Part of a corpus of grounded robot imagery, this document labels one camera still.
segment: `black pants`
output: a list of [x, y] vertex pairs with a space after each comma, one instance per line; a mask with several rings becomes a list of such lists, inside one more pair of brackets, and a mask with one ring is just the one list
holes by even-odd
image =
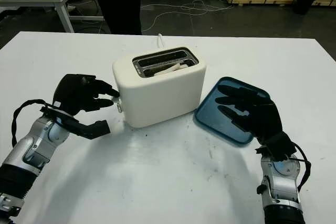
[[112, 34], [141, 35], [140, 0], [98, 0]]

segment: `black trash bin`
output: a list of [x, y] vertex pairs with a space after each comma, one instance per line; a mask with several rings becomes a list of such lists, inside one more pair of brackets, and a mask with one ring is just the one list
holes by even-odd
[[315, 0], [296, 0], [293, 10], [298, 14], [306, 14]]

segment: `white desk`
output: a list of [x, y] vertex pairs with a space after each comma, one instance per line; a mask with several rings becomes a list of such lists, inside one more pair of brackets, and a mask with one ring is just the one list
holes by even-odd
[[64, 30], [67, 33], [74, 33], [70, 20], [103, 20], [102, 17], [69, 16], [66, 6], [67, 1], [68, 0], [0, 0], [0, 6], [55, 7]]
[[[163, 37], [206, 60], [202, 98], [223, 76], [267, 90], [283, 128], [312, 161], [300, 197], [307, 224], [333, 223], [336, 191], [336, 63], [313, 39]], [[114, 85], [112, 63], [157, 47], [155, 36], [19, 33], [0, 50], [0, 160], [11, 145], [14, 110], [28, 99], [51, 101], [67, 73], [95, 74]], [[41, 115], [18, 118], [23, 137]], [[142, 129], [123, 123], [116, 106], [80, 113], [107, 119], [112, 133], [61, 145], [28, 193], [18, 224], [264, 223], [256, 140], [236, 147], [196, 126], [192, 113]]]

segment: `toaster slot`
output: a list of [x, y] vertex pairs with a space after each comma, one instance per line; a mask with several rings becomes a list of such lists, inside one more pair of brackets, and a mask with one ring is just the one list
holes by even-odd
[[143, 78], [152, 77], [155, 73], [178, 63], [191, 67], [198, 64], [198, 60], [187, 48], [176, 48], [133, 59], [133, 65], [137, 73]]

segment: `metal joint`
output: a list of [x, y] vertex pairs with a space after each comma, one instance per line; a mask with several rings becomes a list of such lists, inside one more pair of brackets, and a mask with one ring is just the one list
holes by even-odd
[[0, 210], [4, 212], [11, 212], [11, 216], [17, 216], [23, 204], [23, 199], [4, 193], [0, 194]]

